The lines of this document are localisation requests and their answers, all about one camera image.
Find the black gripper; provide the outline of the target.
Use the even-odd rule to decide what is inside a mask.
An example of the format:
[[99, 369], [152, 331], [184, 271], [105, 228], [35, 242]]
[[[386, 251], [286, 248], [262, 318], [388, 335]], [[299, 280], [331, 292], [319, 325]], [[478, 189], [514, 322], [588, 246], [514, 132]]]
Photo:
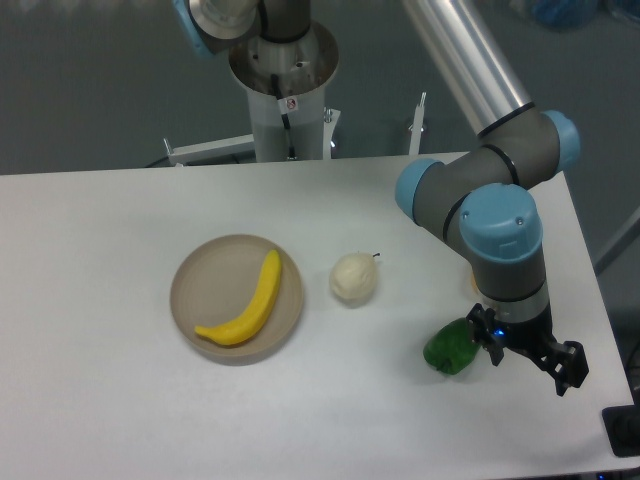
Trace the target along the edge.
[[589, 373], [584, 346], [577, 341], [558, 343], [553, 335], [551, 306], [522, 322], [505, 322], [491, 308], [476, 303], [466, 316], [470, 339], [489, 353], [493, 366], [509, 349], [530, 359], [554, 380], [556, 394], [580, 388]]

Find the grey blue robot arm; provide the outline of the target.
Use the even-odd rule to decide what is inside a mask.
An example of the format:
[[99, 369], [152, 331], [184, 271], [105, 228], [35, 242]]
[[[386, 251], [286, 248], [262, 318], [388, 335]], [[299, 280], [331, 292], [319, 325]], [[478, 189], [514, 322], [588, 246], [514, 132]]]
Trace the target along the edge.
[[[178, 1], [194, 47], [227, 52], [236, 80], [264, 103], [250, 114], [263, 162], [329, 152], [316, 95], [334, 76], [338, 48], [307, 1]], [[583, 346], [559, 342], [531, 189], [580, 154], [574, 123], [542, 112], [512, 72], [469, 1], [408, 1], [405, 10], [461, 107], [479, 146], [451, 163], [417, 159], [400, 174], [398, 207], [471, 265], [482, 302], [466, 318], [493, 364], [506, 351], [531, 360], [563, 395], [584, 382]]]

